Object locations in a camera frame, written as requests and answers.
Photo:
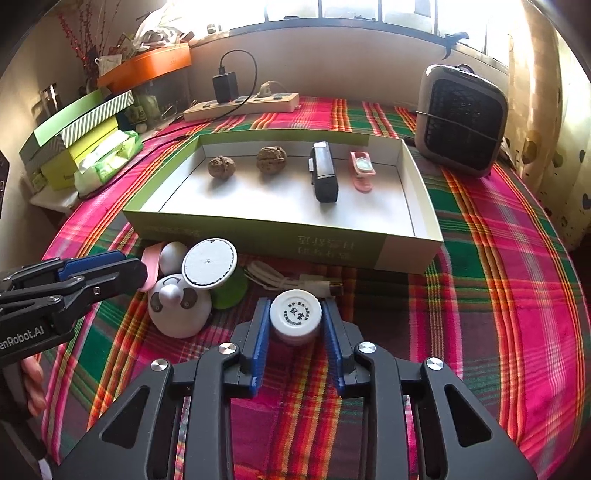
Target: open shallow box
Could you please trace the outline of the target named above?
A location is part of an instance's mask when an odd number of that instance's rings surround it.
[[[314,196],[308,158],[328,141],[339,198]],[[285,169],[265,176],[262,147],[280,146]],[[376,171],[370,193],[355,190],[350,151],[366,151]],[[207,161],[236,162],[227,181],[212,178]],[[431,199],[401,140],[324,130],[269,129],[195,136],[135,194],[125,216],[142,238],[188,241],[222,237],[239,252],[404,273],[425,272],[443,239]]]

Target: silver bolt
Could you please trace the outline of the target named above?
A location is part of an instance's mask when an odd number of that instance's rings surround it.
[[[162,370],[166,370],[168,367],[168,362],[164,358],[158,358],[152,362],[150,368],[155,372],[161,372]]]
[[[222,355],[230,355],[230,353],[234,353],[236,351],[236,345],[226,342],[217,347],[217,351]]]
[[[441,370],[443,368],[443,360],[439,360],[436,356],[427,358],[427,366],[431,370]]]
[[[374,353],[375,345],[372,342],[361,342],[357,347],[362,353]]]

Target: portable fan heater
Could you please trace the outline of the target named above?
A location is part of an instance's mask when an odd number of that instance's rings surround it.
[[[417,149],[435,163],[483,177],[499,152],[507,109],[505,95],[488,80],[431,65],[418,97]]]

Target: window frame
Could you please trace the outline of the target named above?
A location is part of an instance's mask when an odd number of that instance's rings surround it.
[[[439,30],[439,5],[438,0],[433,0],[433,8],[431,9],[431,16],[433,17],[433,31]],[[350,18],[328,18],[323,16],[322,0],[318,0],[318,17],[317,18],[290,18],[287,20],[269,20],[267,9],[265,8],[265,21],[262,23],[245,25],[244,27],[237,27],[231,30],[216,32],[199,40],[191,41],[191,46],[200,46],[216,41],[220,38],[236,37],[253,32],[279,30],[282,28],[303,28],[303,27],[341,27],[341,28],[364,28],[366,30],[378,30],[387,33],[394,33],[398,35],[405,35],[407,37],[417,38],[419,40],[428,41],[437,45],[445,46],[445,38],[435,33],[427,33],[417,28],[403,27],[402,25],[394,25],[383,21],[382,0],[378,0],[378,18],[377,20],[365,19],[350,19]],[[415,15],[425,17],[422,13]],[[486,54],[488,29],[485,33],[485,47],[484,52],[481,52],[473,47],[457,43],[453,49],[463,54],[473,57],[474,59],[487,64],[488,66],[499,70],[505,74],[509,73],[509,68],[502,62],[488,56]]]

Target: black power adapter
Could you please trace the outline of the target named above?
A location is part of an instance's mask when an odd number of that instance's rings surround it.
[[[218,68],[219,75],[212,78],[213,91],[216,94],[218,103],[228,103],[238,98],[238,81],[235,72],[226,73],[222,66]]]

